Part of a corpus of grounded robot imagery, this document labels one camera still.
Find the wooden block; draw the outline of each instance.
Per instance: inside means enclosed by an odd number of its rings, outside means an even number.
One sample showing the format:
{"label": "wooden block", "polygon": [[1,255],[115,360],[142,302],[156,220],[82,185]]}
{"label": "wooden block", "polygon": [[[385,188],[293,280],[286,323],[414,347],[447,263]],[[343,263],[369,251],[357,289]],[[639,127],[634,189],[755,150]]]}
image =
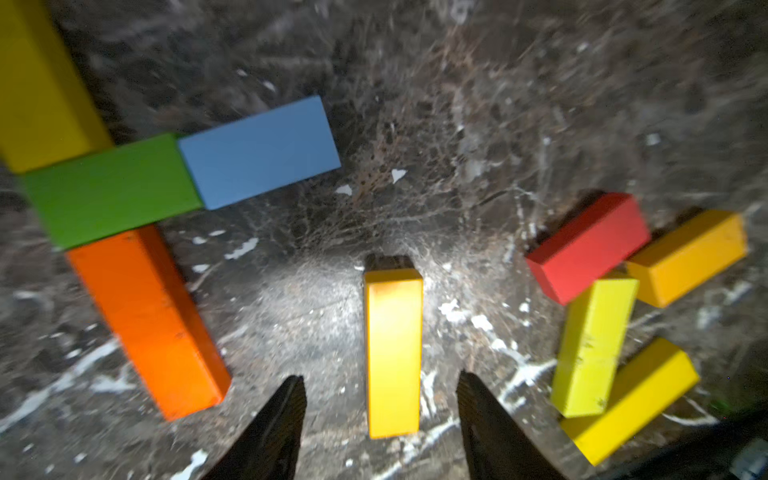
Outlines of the wooden block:
{"label": "wooden block", "polygon": [[319,97],[179,141],[208,210],[341,167]]}
{"label": "wooden block", "polygon": [[372,439],[419,430],[424,286],[414,269],[368,272],[368,427]]}
{"label": "wooden block", "polygon": [[659,338],[619,370],[605,414],[565,419],[560,426],[597,465],[698,381],[688,355]]}
{"label": "wooden block", "polygon": [[203,204],[172,134],[21,175],[53,241],[72,248]]}
{"label": "wooden block", "polygon": [[544,293],[565,305],[649,240],[635,199],[605,194],[525,259]]}
{"label": "wooden block", "polygon": [[624,273],[610,272],[568,307],[551,396],[565,418],[605,411],[637,284]]}
{"label": "wooden block", "polygon": [[154,225],[68,256],[167,420],[224,399],[230,374]]}
{"label": "wooden block", "polygon": [[746,252],[739,214],[707,210],[631,257],[627,271],[640,280],[637,298],[663,307],[744,258]]}
{"label": "wooden block", "polygon": [[0,157],[21,174],[112,146],[41,0],[0,0]]}

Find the orange wooden block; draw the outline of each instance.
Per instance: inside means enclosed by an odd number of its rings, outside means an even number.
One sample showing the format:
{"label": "orange wooden block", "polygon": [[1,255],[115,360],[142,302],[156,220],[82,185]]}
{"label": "orange wooden block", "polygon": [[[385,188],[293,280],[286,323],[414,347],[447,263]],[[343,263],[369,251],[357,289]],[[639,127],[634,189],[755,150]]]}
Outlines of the orange wooden block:
{"label": "orange wooden block", "polygon": [[224,400],[232,378],[154,225],[68,256],[167,420]]}

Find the blue wooden block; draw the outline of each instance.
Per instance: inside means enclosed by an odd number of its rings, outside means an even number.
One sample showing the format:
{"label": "blue wooden block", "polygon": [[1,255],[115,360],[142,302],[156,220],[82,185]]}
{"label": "blue wooden block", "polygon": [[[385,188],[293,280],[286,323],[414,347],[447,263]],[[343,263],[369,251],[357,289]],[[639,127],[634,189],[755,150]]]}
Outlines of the blue wooden block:
{"label": "blue wooden block", "polygon": [[208,210],[341,167],[320,97],[179,140]]}

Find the green wooden block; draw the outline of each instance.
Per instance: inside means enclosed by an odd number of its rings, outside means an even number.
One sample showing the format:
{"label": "green wooden block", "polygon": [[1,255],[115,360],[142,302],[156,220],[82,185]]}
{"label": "green wooden block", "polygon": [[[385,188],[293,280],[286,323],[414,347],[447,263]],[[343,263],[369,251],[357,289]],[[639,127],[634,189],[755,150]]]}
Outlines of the green wooden block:
{"label": "green wooden block", "polygon": [[21,175],[54,243],[68,249],[203,206],[173,134]]}

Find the dark marble floor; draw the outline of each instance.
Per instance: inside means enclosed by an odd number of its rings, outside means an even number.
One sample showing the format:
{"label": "dark marble floor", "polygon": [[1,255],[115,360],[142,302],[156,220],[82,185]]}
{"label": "dark marble floor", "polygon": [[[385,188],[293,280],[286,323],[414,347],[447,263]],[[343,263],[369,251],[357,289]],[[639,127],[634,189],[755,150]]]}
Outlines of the dark marble floor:
{"label": "dark marble floor", "polygon": [[[547,400],[564,309],[523,257],[597,190],[637,195],[653,228],[718,207],[750,235],[747,259],[673,306],[637,305],[625,358],[663,335],[703,380],[601,468],[768,397],[765,2],[49,3],[118,141],[320,94],[343,169],[161,224],[234,377],[172,424],[0,174],[1,477],[196,478],[297,373],[297,478],[466,478],[462,368],[589,476]],[[372,253],[425,277],[422,431],[402,439],[366,434]]]}

